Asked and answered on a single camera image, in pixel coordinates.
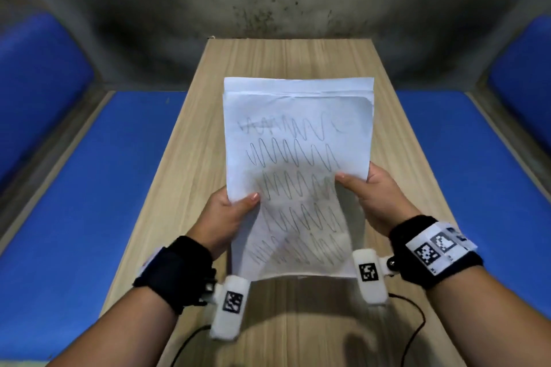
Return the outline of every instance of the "paper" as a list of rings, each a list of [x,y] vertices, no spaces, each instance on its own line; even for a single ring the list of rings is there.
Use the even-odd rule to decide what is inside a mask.
[[[368,175],[372,86],[372,78],[225,80],[228,196],[261,194],[232,243],[234,274],[355,277],[348,213],[359,206],[353,196],[339,203],[334,174]]]

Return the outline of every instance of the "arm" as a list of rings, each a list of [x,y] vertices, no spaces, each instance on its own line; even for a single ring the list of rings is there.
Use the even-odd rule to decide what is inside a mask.
[[[258,201],[259,195],[252,194],[231,204],[222,188],[211,195],[187,236],[217,259]],[[177,319],[175,311],[154,291],[148,287],[133,288],[48,366],[153,367]]]
[[[386,170],[371,163],[366,181],[337,174],[358,196],[368,222],[385,236],[420,211]],[[427,291],[427,297],[472,367],[540,367],[551,360],[551,321],[495,280],[467,268]]]

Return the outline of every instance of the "gray wall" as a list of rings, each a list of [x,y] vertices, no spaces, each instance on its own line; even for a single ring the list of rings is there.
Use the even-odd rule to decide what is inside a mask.
[[[41,0],[109,82],[189,81],[205,39],[371,37],[393,82],[470,89],[551,0]]]

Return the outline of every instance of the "blue seat cushion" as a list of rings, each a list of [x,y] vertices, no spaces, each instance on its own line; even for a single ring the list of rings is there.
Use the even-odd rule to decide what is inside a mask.
[[[107,103],[0,255],[0,359],[50,359],[97,320],[184,98]]]
[[[464,93],[400,91],[398,98],[486,268],[551,317],[551,204]]]
[[[77,44],[49,13],[0,37],[0,190],[93,78]]]
[[[488,83],[551,152],[551,16],[540,16],[494,62]]]

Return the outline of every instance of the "person's left hand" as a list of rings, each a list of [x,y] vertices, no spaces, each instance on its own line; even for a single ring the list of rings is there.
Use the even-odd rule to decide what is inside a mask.
[[[215,260],[228,248],[245,215],[259,202],[260,195],[252,193],[232,204],[224,186],[211,194],[199,219],[186,235],[209,250]]]

